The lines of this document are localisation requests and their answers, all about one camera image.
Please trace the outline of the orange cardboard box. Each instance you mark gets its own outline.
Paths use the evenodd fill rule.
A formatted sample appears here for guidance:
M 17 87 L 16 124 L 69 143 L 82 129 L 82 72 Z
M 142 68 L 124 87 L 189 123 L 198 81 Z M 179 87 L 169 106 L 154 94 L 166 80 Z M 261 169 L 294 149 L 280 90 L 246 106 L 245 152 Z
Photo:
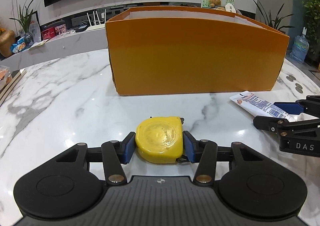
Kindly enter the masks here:
M 289 37 L 237 13 L 186 6 L 130 8 L 106 24 L 119 95 L 268 91 Z

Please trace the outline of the yellow tape measure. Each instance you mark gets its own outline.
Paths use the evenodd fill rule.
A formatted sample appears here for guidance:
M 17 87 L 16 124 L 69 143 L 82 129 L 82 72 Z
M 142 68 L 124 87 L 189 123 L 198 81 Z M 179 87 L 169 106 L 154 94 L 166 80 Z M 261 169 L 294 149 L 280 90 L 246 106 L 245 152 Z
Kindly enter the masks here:
M 136 129 L 137 152 L 153 164 L 173 164 L 183 154 L 183 120 L 180 117 L 153 117 Z

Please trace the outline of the red gift box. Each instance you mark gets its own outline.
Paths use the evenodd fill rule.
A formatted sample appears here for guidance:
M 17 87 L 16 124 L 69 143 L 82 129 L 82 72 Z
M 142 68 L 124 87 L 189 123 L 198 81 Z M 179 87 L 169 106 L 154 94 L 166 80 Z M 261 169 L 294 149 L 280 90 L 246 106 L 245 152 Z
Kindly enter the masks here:
M 53 38 L 53 37 L 56 36 L 56 34 L 55 34 L 55 28 L 52 27 L 52 28 L 48 28 L 48 29 L 46 29 L 46 30 L 43 30 L 43 31 L 41 32 L 41 35 L 42 35 L 42 39 L 43 39 L 43 40 L 45 40 L 45 39 L 51 39 L 51 38 Z

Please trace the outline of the book stack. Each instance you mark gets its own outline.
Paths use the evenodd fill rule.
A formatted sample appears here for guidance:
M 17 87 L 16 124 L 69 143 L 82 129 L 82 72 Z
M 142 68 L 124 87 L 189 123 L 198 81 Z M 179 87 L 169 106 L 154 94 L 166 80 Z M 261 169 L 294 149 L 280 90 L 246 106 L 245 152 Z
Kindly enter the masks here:
M 18 84 L 18 82 L 21 80 L 21 78 L 26 74 L 25 69 L 20 69 L 13 71 L 9 75 L 9 81 L 6 82 L 6 84 L 1 88 L 1 103 L 2 105 L 4 101 L 7 99 L 11 91 L 14 89 L 14 87 Z

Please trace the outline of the white tv console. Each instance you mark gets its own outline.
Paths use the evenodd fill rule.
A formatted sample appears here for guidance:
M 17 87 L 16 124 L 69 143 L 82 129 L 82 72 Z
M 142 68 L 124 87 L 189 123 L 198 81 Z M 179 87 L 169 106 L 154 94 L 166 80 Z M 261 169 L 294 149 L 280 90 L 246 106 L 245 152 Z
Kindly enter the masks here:
M 105 26 L 94 30 L 56 36 L 41 46 L 33 47 L 1 60 L 1 65 L 18 70 L 32 65 L 107 48 Z

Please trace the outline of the blue water bottle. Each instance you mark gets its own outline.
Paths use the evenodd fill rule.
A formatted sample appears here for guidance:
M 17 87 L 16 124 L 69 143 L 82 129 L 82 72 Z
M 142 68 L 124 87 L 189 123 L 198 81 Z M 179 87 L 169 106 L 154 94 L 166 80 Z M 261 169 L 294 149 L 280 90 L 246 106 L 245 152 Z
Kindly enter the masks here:
M 306 54 L 308 53 L 308 50 L 309 50 L 309 43 L 308 43 L 308 40 L 306 39 L 306 33 L 307 33 L 307 28 L 303 27 L 301 35 L 295 37 L 292 50 L 290 52 L 290 57 L 301 64 L 304 63 Z

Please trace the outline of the white wifi router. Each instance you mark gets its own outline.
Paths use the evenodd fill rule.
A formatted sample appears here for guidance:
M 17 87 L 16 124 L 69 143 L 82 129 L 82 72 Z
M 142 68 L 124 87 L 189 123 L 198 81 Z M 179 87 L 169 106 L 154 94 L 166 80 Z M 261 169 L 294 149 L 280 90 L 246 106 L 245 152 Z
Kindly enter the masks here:
M 106 11 L 103 12 L 100 16 L 97 10 L 93 11 L 91 14 L 86 13 L 87 21 L 88 21 L 87 31 L 104 28 L 106 23 L 105 14 L 106 14 Z

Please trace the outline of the blue snack bag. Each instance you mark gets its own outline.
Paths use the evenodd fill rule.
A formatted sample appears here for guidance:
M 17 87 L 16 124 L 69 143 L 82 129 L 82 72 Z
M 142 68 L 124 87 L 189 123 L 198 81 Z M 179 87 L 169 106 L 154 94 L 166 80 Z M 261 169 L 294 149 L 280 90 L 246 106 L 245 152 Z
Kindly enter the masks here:
M 29 38 L 21 37 L 16 43 L 12 44 L 10 50 L 16 54 L 30 48 L 34 44 L 34 41 Z

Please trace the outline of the white lotion tube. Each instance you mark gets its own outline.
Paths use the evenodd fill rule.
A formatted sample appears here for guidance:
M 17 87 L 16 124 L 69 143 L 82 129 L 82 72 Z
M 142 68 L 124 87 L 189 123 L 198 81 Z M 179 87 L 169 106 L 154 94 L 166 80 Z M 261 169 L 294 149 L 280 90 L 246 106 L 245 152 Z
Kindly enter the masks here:
M 295 101 L 271 102 L 249 91 L 243 91 L 241 93 L 237 93 L 236 95 L 230 96 L 229 99 L 231 100 L 231 102 L 233 102 L 234 104 L 236 104 L 237 106 L 239 106 L 240 108 L 244 109 L 246 112 L 251 114 L 253 117 L 257 117 L 257 116 L 273 117 L 273 118 L 287 119 L 289 122 L 300 121 L 299 116 L 302 113 L 300 115 L 288 114 L 284 110 L 275 106 L 274 105 L 275 102 L 296 102 L 297 100 L 304 100 L 304 99 L 319 102 L 319 96 L 309 96 L 309 95 L 306 96 L 304 99 L 296 99 Z

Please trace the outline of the teddy bear toy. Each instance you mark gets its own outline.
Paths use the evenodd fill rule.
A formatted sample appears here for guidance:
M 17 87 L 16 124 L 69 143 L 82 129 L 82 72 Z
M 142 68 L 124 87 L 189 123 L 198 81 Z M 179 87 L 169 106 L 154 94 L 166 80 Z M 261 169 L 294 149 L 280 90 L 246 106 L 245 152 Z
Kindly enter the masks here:
M 208 0 L 209 1 L 209 6 L 211 8 L 217 8 L 221 6 L 221 0 Z

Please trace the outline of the green potted plant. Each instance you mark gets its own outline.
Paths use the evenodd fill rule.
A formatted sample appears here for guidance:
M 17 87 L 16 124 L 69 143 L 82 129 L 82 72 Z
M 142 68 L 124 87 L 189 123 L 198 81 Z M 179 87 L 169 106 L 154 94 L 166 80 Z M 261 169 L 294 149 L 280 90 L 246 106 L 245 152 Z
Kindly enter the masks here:
M 10 17 L 10 20 L 17 21 L 20 26 L 22 27 L 24 34 L 27 34 L 29 32 L 29 26 L 31 23 L 32 14 L 34 13 L 34 10 L 30 10 L 30 6 L 33 3 L 34 0 L 31 0 L 29 4 L 27 5 L 27 0 L 25 0 L 23 6 L 19 5 L 18 7 L 18 18 Z

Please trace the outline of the clear snack container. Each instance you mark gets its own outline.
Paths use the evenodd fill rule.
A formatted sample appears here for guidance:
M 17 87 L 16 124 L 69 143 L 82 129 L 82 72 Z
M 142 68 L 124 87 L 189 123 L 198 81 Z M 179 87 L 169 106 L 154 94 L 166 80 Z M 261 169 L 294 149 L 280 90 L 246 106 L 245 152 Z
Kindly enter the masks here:
M 11 69 L 0 65 L 0 89 L 3 89 L 12 80 Z

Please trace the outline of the green plant right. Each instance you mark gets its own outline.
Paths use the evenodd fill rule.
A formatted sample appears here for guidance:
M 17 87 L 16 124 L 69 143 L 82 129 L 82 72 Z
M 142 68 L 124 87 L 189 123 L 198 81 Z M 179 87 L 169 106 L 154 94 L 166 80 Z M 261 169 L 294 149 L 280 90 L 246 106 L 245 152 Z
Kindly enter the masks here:
M 280 15 L 280 13 L 285 5 L 284 3 L 281 5 L 279 10 L 277 11 L 276 16 L 273 17 L 271 10 L 266 11 L 265 8 L 263 7 L 263 5 L 261 4 L 261 2 L 259 2 L 259 1 L 256 2 L 255 0 L 253 2 L 255 3 L 257 11 L 258 11 L 258 14 L 256 16 L 258 17 L 259 22 L 262 22 L 263 24 L 265 24 L 275 30 L 278 30 L 280 32 L 284 32 L 283 31 L 284 29 L 295 28 L 295 26 L 292 26 L 292 25 L 283 25 L 282 24 L 282 21 L 285 18 L 289 18 L 289 17 L 293 16 L 293 13 L 290 13 L 285 16 Z

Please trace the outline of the gold vase with dried flowers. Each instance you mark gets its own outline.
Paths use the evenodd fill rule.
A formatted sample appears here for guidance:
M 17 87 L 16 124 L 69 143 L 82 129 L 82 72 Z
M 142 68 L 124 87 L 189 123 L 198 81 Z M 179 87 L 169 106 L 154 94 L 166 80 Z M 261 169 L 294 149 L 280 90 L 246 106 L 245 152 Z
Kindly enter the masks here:
M 0 51 L 5 58 L 10 57 L 13 53 L 10 47 L 15 43 L 15 32 L 1 27 Z

